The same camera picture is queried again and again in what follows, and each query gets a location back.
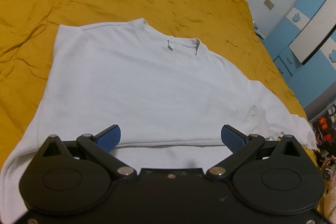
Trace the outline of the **white printed sweatshirt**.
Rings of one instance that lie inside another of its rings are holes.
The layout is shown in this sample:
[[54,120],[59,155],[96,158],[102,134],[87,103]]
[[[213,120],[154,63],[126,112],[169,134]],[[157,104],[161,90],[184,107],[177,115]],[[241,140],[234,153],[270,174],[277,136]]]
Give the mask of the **white printed sweatshirt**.
[[75,140],[113,124],[121,129],[114,155],[136,170],[211,168],[230,154],[225,124],[316,147],[305,118],[198,39],[164,35],[144,19],[61,25],[43,98],[1,171],[2,221],[26,212],[19,180],[49,135]]

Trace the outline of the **mustard yellow quilt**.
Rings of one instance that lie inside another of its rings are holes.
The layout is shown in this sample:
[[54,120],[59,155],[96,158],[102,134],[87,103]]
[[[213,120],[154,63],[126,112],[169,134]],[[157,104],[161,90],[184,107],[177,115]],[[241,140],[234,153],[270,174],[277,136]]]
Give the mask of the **mustard yellow quilt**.
[[255,35],[246,0],[1,0],[1,161],[42,99],[58,26],[138,18],[164,34],[201,39],[262,82],[290,113],[306,116]]

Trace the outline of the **blue white wardrobe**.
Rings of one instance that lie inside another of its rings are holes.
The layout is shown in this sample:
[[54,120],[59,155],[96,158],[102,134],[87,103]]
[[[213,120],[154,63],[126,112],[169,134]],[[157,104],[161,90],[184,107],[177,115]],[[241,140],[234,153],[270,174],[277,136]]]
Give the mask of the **blue white wardrobe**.
[[335,83],[335,0],[298,0],[264,40],[302,107]]

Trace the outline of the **beige wall switch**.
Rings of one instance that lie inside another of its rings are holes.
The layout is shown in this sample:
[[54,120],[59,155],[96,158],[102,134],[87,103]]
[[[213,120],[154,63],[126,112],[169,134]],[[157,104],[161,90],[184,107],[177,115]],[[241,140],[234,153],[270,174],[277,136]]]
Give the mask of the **beige wall switch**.
[[264,5],[269,9],[272,10],[274,8],[274,3],[271,0],[265,0]]

